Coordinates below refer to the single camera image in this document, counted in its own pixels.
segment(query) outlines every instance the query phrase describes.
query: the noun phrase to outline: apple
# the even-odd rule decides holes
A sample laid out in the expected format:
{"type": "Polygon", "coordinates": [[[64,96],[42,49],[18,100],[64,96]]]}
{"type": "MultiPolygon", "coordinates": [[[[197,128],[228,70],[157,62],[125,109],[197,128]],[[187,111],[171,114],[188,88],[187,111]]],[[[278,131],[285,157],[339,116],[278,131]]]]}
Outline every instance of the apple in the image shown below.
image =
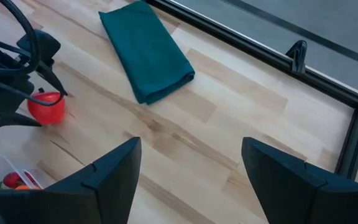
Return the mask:
{"type": "Polygon", "coordinates": [[[4,183],[4,185],[6,185],[7,187],[12,188],[12,189],[15,189],[16,187],[23,184],[23,180],[20,178],[19,174],[17,174],[16,172],[8,173],[4,177],[4,180],[2,182],[4,183]]]}

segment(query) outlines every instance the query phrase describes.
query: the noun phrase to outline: black clamp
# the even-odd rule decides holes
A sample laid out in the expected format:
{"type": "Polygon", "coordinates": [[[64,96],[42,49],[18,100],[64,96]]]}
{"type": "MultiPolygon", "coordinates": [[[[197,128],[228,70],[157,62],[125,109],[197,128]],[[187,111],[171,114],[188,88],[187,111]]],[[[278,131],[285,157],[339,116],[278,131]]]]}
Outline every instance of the black clamp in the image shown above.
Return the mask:
{"type": "MultiPolygon", "coordinates": [[[[57,41],[50,34],[42,30],[35,29],[34,32],[35,36],[37,37],[39,49],[41,51],[40,60],[52,69],[52,65],[55,63],[52,57],[58,52],[61,45],[59,41],[57,41]]],[[[19,41],[17,41],[16,45],[26,51],[30,50],[30,40],[26,35],[23,36],[19,41]]],[[[21,64],[25,64],[28,60],[29,57],[21,55],[21,64]]],[[[36,71],[41,75],[45,76],[45,70],[42,67],[38,67],[36,71]]]]}
{"type": "Polygon", "coordinates": [[[0,113],[0,127],[10,125],[41,127],[41,124],[19,113],[0,113]]]}
{"type": "Polygon", "coordinates": [[[306,41],[299,40],[285,53],[285,55],[293,59],[291,66],[291,71],[293,73],[305,73],[305,58],[307,49],[308,44],[306,41]]]}

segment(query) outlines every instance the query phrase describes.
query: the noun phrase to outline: food container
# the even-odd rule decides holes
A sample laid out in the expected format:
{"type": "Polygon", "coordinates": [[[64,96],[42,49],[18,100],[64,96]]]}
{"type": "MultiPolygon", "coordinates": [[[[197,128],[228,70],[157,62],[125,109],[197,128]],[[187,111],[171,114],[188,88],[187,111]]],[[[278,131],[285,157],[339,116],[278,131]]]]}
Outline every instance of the food container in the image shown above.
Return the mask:
{"type": "Polygon", "coordinates": [[[26,184],[30,189],[44,189],[53,183],[46,173],[30,161],[23,158],[8,158],[0,154],[0,190],[9,189],[8,186],[1,183],[4,177],[12,172],[19,174],[23,184],[26,184]]]}

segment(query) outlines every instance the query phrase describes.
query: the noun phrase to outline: folded towel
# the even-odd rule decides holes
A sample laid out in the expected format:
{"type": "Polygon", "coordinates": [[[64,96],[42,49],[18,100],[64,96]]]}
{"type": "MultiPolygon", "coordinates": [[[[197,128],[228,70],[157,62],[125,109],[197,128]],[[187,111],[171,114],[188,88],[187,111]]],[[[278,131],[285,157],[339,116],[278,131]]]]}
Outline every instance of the folded towel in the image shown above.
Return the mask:
{"type": "Polygon", "coordinates": [[[193,79],[189,61],[147,3],[99,15],[139,103],[152,104],[193,79]]]}

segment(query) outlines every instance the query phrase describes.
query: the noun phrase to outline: wooden table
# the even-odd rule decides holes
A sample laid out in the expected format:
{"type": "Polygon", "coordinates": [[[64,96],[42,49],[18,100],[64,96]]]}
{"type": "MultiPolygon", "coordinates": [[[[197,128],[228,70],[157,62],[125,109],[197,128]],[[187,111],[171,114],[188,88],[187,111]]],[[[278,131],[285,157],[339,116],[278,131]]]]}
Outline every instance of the wooden table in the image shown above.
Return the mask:
{"type": "MultiPolygon", "coordinates": [[[[62,44],[53,69],[69,96],[62,124],[0,129],[0,151],[29,156],[60,180],[140,136],[129,223],[266,223],[242,163],[244,136],[334,170],[352,108],[318,90],[156,9],[196,76],[139,105],[98,16],[129,2],[14,3],[62,44]]],[[[23,35],[0,5],[0,40],[14,45],[23,35]]],[[[31,81],[52,90],[36,74],[31,81]]],[[[25,104],[19,111],[28,114],[25,104]]]]}

